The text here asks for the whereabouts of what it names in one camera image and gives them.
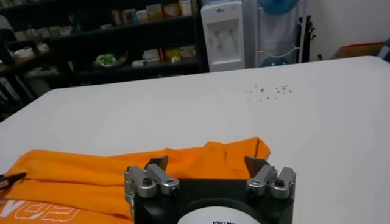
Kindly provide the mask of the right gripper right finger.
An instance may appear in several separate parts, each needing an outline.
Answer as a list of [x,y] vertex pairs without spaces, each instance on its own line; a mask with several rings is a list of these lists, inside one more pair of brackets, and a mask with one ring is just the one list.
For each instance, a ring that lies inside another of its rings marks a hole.
[[245,156],[245,165],[250,178],[246,189],[250,196],[261,197],[270,194],[278,200],[294,199],[296,173],[290,167],[283,167],[280,172],[264,159]]

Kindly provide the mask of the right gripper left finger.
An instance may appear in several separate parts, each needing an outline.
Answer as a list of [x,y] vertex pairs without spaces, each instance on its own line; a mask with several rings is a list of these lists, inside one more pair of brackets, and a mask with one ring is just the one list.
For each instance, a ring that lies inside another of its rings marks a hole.
[[144,169],[129,166],[124,172],[125,196],[151,198],[157,194],[177,195],[180,189],[179,180],[165,172],[168,161],[168,156],[163,156],[150,159]]

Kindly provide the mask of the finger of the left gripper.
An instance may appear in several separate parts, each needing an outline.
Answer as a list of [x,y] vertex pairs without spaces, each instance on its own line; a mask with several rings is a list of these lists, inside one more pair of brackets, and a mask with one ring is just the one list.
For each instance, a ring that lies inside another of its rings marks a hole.
[[25,172],[13,174],[13,175],[1,174],[0,189],[10,188],[14,183],[23,179],[25,176],[26,176]]

